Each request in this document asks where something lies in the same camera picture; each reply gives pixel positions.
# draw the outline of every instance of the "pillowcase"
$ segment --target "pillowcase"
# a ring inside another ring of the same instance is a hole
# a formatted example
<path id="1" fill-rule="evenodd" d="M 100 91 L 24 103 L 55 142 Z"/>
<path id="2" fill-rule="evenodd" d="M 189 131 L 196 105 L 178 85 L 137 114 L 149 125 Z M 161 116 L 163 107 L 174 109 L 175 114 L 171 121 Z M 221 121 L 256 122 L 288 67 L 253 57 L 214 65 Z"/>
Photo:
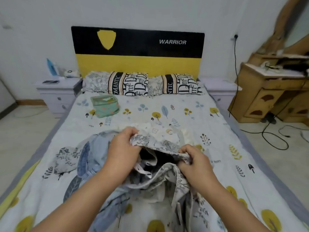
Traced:
<path id="1" fill-rule="evenodd" d="M 107 87 L 109 94 L 136 96 L 148 94 L 147 73 L 112 72 Z"/>
<path id="2" fill-rule="evenodd" d="M 83 80 L 83 89 L 116 95 L 147 95 L 147 73 L 91 71 Z"/>
<path id="3" fill-rule="evenodd" d="M 107 93 L 108 79 L 111 74 L 106 71 L 91 71 L 83 79 L 83 89 L 89 92 Z"/>
<path id="4" fill-rule="evenodd" d="M 148 95 L 161 94 L 203 94 L 203 92 L 189 74 L 167 74 L 149 78 Z"/>

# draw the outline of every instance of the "wooden mirror frame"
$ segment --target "wooden mirror frame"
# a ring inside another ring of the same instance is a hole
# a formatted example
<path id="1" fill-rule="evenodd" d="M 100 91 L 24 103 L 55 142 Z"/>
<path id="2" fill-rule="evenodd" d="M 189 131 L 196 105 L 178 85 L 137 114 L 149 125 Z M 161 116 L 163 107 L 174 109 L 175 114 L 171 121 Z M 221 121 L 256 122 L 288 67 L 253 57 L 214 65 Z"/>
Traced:
<path id="1" fill-rule="evenodd" d="M 287 1 L 278 15 L 273 35 L 257 50 L 258 54 L 273 54 L 280 49 L 283 49 L 283 53 L 285 54 L 304 55 L 309 52 L 309 34 L 295 44 L 284 48 L 284 43 L 286 41 L 284 37 L 286 24 L 299 1 L 300 0 Z"/>

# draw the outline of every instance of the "yellow shield logo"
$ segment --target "yellow shield logo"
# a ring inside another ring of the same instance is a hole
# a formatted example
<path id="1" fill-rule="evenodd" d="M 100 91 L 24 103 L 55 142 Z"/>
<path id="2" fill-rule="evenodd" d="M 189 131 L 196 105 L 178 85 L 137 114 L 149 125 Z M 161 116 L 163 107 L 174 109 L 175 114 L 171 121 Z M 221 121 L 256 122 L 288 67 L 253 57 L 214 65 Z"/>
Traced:
<path id="1" fill-rule="evenodd" d="M 109 50 L 110 48 L 112 48 L 116 39 L 116 33 L 114 31 L 100 30 L 97 32 L 97 34 L 102 46 L 105 49 Z"/>

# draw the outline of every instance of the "mirror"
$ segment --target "mirror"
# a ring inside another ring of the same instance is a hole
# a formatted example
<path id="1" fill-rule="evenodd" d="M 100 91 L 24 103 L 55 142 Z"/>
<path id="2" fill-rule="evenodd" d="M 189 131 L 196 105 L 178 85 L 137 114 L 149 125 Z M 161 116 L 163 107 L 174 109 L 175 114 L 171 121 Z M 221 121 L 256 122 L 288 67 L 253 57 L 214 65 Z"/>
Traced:
<path id="1" fill-rule="evenodd" d="M 284 29 L 284 47 L 289 47 L 309 34 L 309 0 L 299 0 Z"/>

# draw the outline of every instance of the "hand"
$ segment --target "hand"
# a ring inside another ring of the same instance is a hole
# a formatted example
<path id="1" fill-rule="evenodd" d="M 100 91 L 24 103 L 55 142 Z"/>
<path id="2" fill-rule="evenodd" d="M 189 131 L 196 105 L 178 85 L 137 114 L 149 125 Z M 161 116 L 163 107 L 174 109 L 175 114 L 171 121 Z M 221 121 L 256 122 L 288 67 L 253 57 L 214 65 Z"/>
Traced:
<path id="1" fill-rule="evenodd" d="M 211 188 L 213 184 L 219 183 L 213 172 L 209 158 L 197 147 L 187 144 L 182 146 L 178 152 L 187 152 L 193 159 L 191 165 L 180 161 L 177 166 L 183 175 L 185 175 L 191 186 L 193 186 L 199 193 Z"/>
<path id="2" fill-rule="evenodd" d="M 136 128 L 126 127 L 112 139 L 109 145 L 107 159 L 102 170 L 111 176 L 117 186 L 126 179 L 137 162 L 141 147 L 132 146 L 129 142 L 130 138 L 137 133 Z"/>

